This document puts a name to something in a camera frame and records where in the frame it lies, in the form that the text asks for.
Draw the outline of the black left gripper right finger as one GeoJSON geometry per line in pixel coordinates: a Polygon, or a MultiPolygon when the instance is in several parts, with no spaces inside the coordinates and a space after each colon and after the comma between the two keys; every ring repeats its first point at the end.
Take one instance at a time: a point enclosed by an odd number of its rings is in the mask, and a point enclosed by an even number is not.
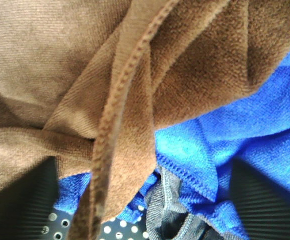
{"type": "Polygon", "coordinates": [[[290,240],[290,191],[235,158],[229,195],[250,240],[290,240]]]}

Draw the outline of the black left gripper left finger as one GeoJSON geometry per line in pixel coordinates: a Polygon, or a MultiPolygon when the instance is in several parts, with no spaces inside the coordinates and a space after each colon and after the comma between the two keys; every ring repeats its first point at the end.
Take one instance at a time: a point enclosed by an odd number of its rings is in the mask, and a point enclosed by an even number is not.
{"type": "Polygon", "coordinates": [[[59,197],[56,160],[48,157],[0,191],[0,240],[39,240],[59,197]]]}

